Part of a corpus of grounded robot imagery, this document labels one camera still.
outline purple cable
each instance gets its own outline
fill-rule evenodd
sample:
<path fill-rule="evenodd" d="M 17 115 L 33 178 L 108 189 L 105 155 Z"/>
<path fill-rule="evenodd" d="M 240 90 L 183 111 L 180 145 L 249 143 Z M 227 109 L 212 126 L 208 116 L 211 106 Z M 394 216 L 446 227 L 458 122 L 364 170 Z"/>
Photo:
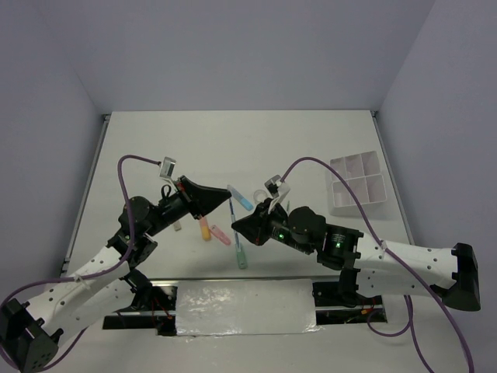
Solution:
<path fill-rule="evenodd" d="M 127 218 L 128 218 L 129 222 L 132 222 L 132 221 L 134 221 L 134 217 L 133 217 L 133 212 L 131 211 L 131 202 L 130 202 L 130 198 L 127 195 L 126 185 L 124 184 L 124 178 L 123 178 L 123 162 L 126 159 L 136 159 L 138 161 L 142 161 L 142 162 L 146 162 L 146 163 L 151 163 L 152 165 L 157 165 L 157 166 L 159 166 L 161 163 L 158 162 L 158 161 L 154 161 L 154 160 L 151 160 L 151 159 L 140 157 L 138 155 L 131 155 L 131 154 L 124 155 L 123 157 L 120 158 L 119 162 L 117 163 L 117 178 L 119 179 L 119 185 L 121 187 L 121 191 L 123 192 L 124 203 L 126 205 L 126 210 L 127 210 Z M 95 274 L 87 274 L 85 276 L 81 276 L 82 280 L 91 280 L 91 279 L 103 276 L 104 274 L 108 274 L 109 272 L 112 272 L 117 267 L 119 267 L 121 264 L 123 264 L 127 260 L 127 258 L 129 258 L 131 252 L 133 251 L 133 245 L 134 245 L 134 224 L 130 224 L 129 228 L 130 228 L 130 241 L 128 242 L 128 247 L 127 247 L 126 252 L 121 257 L 121 259 L 119 260 L 119 262 L 117 262 L 111 268 L 108 268 L 108 269 L 103 270 L 101 272 L 97 272 Z M 40 285 L 61 284 L 61 283 L 64 283 L 64 282 L 72 282 L 72 281 L 75 281 L 75 279 L 73 277 L 56 277 L 56 278 L 51 278 L 49 280 L 35 281 L 35 282 L 30 283 L 30 284 L 24 285 L 21 288 L 19 288 L 17 290 L 14 290 L 12 293 L 10 293 L 7 296 L 7 298 L 5 298 L 4 301 L 2 302 L 2 304 L 0 305 L 0 309 L 8 301 L 10 301 L 10 299 L 12 299 L 13 297 L 15 297 L 18 293 L 20 293 L 22 291 L 25 291 L 26 289 L 34 288 L 34 287 L 40 286 Z M 74 347 L 74 345 L 76 344 L 76 342 L 78 342 L 79 338 L 83 334 L 83 331 L 81 331 L 78 334 L 78 337 L 75 339 L 75 341 L 72 343 L 72 345 L 64 352 L 64 354 L 62 355 L 62 357 L 60 359 L 58 359 L 56 362 L 54 362 L 53 364 L 48 365 L 46 367 L 46 369 L 49 369 L 48 367 L 52 368 L 53 366 L 55 366 L 56 364 L 58 364 L 62 360 L 62 358 L 64 358 L 64 357 L 67 356 L 67 354 L 71 351 L 72 347 Z M 1 347 L 0 347 L 0 356 L 2 356 L 3 360 L 5 360 L 5 362 L 8 365 L 10 365 L 14 369 L 17 369 L 16 364 L 14 364 L 14 362 L 9 358 L 9 356 L 7 355 L 7 353 Z"/>
<path fill-rule="evenodd" d="M 359 212 L 360 212 L 361 216 L 363 217 L 363 220 L 366 223 L 366 226 L 369 229 L 369 231 L 370 231 L 371 235 L 373 236 L 374 240 L 378 243 L 379 246 L 382 246 L 381 245 L 382 240 L 380 239 L 380 237 L 378 237 L 378 235 L 374 231 L 373 226 L 371 225 L 369 219 L 366 216 L 366 212 L 364 211 L 363 206 L 361 205 L 361 203 L 357 199 L 357 196 L 352 191 L 352 189 L 350 188 L 349 184 L 347 184 L 346 181 L 330 165 L 327 165 L 322 160 L 314 158 L 314 157 L 303 157 L 303 158 L 300 158 L 300 159 L 296 160 L 294 163 L 292 163 L 290 165 L 290 167 L 288 168 L 288 170 L 283 174 L 283 176 L 281 178 L 281 181 L 284 181 L 288 177 L 288 175 L 290 174 L 291 170 L 294 169 L 294 167 L 297 164 L 299 164 L 300 162 L 303 162 L 303 161 L 312 161 L 312 162 L 319 163 L 320 165 L 322 165 L 326 169 L 328 169 L 333 175 L 335 175 L 342 182 L 343 186 L 349 191 L 350 196 L 354 199 L 354 202 L 356 203 L 357 208 L 359 208 Z M 445 316 L 449 320 L 450 324 L 454 328 L 454 331 L 456 332 L 457 337 L 459 338 L 459 341 L 461 342 L 461 346 L 463 348 L 464 354 L 466 355 L 467 367 L 469 369 L 469 372 L 470 373 L 474 373 L 473 357 L 471 356 L 471 351 L 469 349 L 469 346 L 467 345 L 467 342 L 466 342 L 466 340 L 464 338 L 464 335 L 461 332 L 461 329 L 459 328 L 456 320 L 450 314 L 450 312 L 447 309 L 447 307 L 442 303 L 442 301 L 440 300 L 440 298 L 438 297 L 438 295 L 435 294 L 435 292 L 426 283 L 426 281 L 424 281 L 421 278 L 421 276 L 419 276 L 418 273 L 415 270 L 413 270 L 404 260 L 402 260 L 395 253 L 393 253 L 389 248 L 386 248 L 385 252 L 387 254 L 389 254 L 390 256 L 392 256 L 395 260 L 397 260 L 410 274 L 412 274 L 412 276 L 414 276 L 415 279 L 418 280 L 419 283 L 429 292 L 429 294 L 433 297 L 433 299 L 435 299 L 435 302 L 442 309 L 443 313 L 445 314 Z M 430 371 L 430 372 L 433 372 L 432 368 L 428 365 L 428 363 L 426 362 L 426 359 L 422 355 L 422 352 L 421 352 L 421 350 L 419 348 L 418 340 L 417 340 L 417 338 L 415 336 L 414 322 L 413 322 L 413 314 L 414 314 L 414 312 L 413 312 L 413 305 L 412 305 L 412 300 L 411 300 L 410 296 L 407 296 L 406 303 L 408 303 L 408 314 L 409 314 L 408 326 L 411 327 L 412 341 L 413 341 L 414 346 L 416 348 L 416 352 L 418 353 L 418 356 L 421 359 L 422 363 L 425 365 L 426 369 L 428 371 Z"/>
<path fill-rule="evenodd" d="M 412 324 L 412 301 L 411 301 L 411 298 L 410 297 L 407 297 L 404 295 L 404 299 L 405 299 L 405 304 L 407 305 L 407 311 L 408 311 L 408 315 L 409 315 L 409 320 L 407 321 L 407 325 L 405 326 L 404 329 L 402 329 L 400 332 L 396 332 L 396 333 L 383 333 L 383 332 L 380 332 L 378 330 L 376 330 L 375 328 L 373 328 L 373 326 L 371 325 L 371 318 L 376 315 L 378 312 L 381 311 L 381 309 L 376 309 L 372 312 L 370 312 L 370 314 L 368 315 L 367 317 L 367 325 L 369 326 L 369 328 L 371 329 L 371 331 L 373 331 L 374 333 L 376 333 L 378 336 L 386 336 L 388 338 L 392 338 L 394 336 L 401 336 L 402 334 L 404 334 L 405 332 L 407 332 L 409 330 L 409 327 L 411 326 Z"/>

